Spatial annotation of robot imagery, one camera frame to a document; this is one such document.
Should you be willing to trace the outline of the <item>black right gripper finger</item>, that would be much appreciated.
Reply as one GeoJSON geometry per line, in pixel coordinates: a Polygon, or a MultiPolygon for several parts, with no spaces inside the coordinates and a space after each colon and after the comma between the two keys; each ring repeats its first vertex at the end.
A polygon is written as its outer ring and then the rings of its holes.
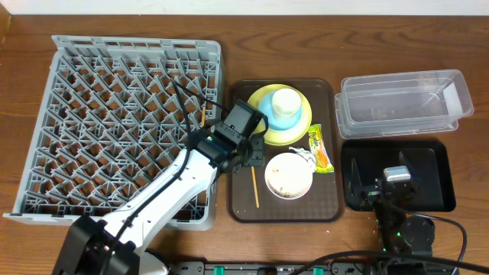
{"type": "Polygon", "coordinates": [[[399,161],[402,166],[405,166],[407,171],[410,173],[411,176],[415,176],[415,170],[411,163],[409,162],[406,154],[404,152],[399,152],[399,161]]]}
{"type": "Polygon", "coordinates": [[[351,159],[351,179],[349,181],[349,191],[351,195],[355,195],[361,188],[361,177],[358,170],[357,161],[351,159]]]}

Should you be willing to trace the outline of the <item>wooden chopstick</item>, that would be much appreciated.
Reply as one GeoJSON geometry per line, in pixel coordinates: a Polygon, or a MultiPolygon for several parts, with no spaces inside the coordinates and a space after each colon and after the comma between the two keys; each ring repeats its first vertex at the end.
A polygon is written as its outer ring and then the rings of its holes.
{"type": "Polygon", "coordinates": [[[200,127],[204,128],[205,123],[206,123],[206,106],[204,105],[202,107],[202,117],[201,117],[200,127]]]}
{"type": "Polygon", "coordinates": [[[251,176],[252,176],[252,182],[253,182],[253,188],[254,188],[254,198],[255,198],[255,205],[256,208],[260,208],[260,202],[259,202],[259,196],[258,196],[258,190],[257,190],[257,179],[256,179],[256,173],[255,173],[255,168],[251,167],[251,176]]]}

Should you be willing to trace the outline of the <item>yellow green snack wrapper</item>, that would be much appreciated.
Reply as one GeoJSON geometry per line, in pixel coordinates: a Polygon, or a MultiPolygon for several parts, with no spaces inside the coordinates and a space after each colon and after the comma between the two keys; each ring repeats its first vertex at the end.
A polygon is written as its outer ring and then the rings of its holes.
{"type": "Polygon", "coordinates": [[[333,173],[334,167],[324,145],[321,124],[311,125],[308,129],[308,135],[309,149],[316,159],[316,172],[333,173]]]}

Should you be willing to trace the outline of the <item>white bowl with food residue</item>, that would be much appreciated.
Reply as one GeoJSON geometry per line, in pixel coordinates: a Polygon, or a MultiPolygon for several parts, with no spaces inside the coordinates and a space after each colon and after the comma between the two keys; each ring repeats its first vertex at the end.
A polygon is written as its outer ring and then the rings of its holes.
{"type": "Polygon", "coordinates": [[[268,189],[281,199],[298,199],[312,186],[313,171],[298,154],[282,153],[267,164],[264,179],[268,189]]]}

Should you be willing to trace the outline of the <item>white tissue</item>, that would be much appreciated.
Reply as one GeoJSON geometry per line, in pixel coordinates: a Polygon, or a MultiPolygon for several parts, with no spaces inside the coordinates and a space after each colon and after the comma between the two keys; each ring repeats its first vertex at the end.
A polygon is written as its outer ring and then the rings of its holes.
{"type": "Polygon", "coordinates": [[[301,156],[307,162],[312,172],[316,171],[316,157],[311,151],[305,150],[301,147],[288,147],[288,149],[301,156]]]}

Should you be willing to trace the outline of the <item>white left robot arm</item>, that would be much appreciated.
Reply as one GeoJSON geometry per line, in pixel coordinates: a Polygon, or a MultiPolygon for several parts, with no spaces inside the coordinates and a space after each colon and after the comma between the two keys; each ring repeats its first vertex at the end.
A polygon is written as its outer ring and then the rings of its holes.
{"type": "Polygon", "coordinates": [[[255,130],[267,123],[265,114],[240,100],[224,121],[191,131],[177,158],[133,199],[99,221],[88,215],[75,220],[53,273],[167,274],[148,245],[188,201],[252,158],[264,137],[255,130]]]}

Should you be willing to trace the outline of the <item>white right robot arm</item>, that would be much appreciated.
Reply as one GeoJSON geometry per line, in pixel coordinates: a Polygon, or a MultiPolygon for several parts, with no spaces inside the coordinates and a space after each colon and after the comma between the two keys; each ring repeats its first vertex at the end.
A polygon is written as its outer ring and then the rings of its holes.
{"type": "Polygon", "coordinates": [[[359,201],[359,209],[371,210],[377,219],[382,248],[398,254],[431,256],[435,225],[430,218],[410,215],[403,204],[416,195],[413,177],[405,165],[387,167],[382,177],[363,183],[356,159],[351,160],[349,193],[359,201]]]}

